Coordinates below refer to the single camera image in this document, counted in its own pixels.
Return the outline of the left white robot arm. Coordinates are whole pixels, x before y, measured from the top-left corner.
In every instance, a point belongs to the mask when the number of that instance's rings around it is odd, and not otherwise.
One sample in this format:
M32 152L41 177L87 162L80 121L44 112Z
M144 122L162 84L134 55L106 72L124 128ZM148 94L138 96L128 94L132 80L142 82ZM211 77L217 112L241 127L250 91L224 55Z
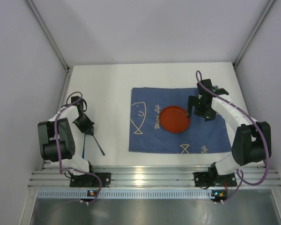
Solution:
M72 170L75 175L92 173L91 163L76 152L72 125L84 135L94 132L94 122L85 114L87 103L82 96L69 97L53 118L37 125L40 155L43 160L57 162L59 171Z

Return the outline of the blue fish placemat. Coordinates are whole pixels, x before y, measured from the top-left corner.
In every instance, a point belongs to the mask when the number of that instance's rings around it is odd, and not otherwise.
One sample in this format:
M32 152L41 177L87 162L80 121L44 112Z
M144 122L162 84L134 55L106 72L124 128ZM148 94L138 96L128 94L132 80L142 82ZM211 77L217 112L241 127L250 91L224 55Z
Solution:
M196 88L132 88L129 151L156 154L208 154L231 151L227 126L220 115L212 121L192 115L186 131L175 134L160 124L161 111L168 106L187 109Z

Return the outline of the blue metal spoon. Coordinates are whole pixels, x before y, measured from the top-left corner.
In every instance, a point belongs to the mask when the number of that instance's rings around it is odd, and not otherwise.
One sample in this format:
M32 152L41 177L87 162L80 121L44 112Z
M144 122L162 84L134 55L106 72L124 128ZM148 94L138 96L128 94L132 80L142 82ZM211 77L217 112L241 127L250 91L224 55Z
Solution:
M101 153L105 156L105 153L104 153L103 149L101 148L99 142L97 141L97 139L94 136L94 131L93 130L89 130L85 135L90 135L90 136L92 136L95 139L95 142L97 143Z

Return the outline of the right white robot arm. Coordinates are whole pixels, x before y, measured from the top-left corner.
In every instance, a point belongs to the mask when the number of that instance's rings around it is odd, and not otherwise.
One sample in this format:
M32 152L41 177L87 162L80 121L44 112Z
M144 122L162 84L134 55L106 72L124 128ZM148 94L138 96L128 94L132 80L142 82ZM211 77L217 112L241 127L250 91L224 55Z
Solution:
M231 153L209 167L212 176L228 175L249 163L268 161L272 155L271 127L258 122L232 102L229 93L216 89L211 80L197 83L199 94L189 96L187 116L212 121L220 115L235 133Z

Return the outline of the blue metal fork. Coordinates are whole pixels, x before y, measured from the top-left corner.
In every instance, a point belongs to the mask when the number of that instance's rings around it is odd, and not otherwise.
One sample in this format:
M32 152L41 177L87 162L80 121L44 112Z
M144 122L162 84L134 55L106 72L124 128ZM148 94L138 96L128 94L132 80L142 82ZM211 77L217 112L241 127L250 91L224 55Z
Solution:
M85 146L86 146L86 134L84 135L83 139L83 148L82 148L82 158L85 158Z

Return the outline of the red plate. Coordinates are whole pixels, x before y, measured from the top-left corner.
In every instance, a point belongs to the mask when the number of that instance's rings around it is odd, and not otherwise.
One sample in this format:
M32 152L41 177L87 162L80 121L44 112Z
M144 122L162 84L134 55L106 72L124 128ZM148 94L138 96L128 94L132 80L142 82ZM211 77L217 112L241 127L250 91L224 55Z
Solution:
M186 110L175 105L164 108L159 115L159 121L163 129L174 134L186 131L191 124Z

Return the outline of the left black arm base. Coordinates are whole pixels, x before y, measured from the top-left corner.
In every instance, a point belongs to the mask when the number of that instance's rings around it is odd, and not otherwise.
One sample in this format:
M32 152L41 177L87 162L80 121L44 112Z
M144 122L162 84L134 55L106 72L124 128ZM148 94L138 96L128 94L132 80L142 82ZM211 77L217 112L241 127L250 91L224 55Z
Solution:
M111 184L111 173L110 172L97 172L95 175L101 180L101 187L106 188ZM73 175L69 174L66 177L70 178L71 188L98 188L100 183L99 180L91 175Z

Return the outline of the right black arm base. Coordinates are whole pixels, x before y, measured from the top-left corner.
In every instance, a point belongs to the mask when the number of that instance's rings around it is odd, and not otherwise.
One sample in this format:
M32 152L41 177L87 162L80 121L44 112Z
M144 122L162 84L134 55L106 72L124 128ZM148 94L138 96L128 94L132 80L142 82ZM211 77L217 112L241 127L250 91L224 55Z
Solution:
M194 172L195 187L208 189L210 187L236 187L235 174L212 177L208 172Z

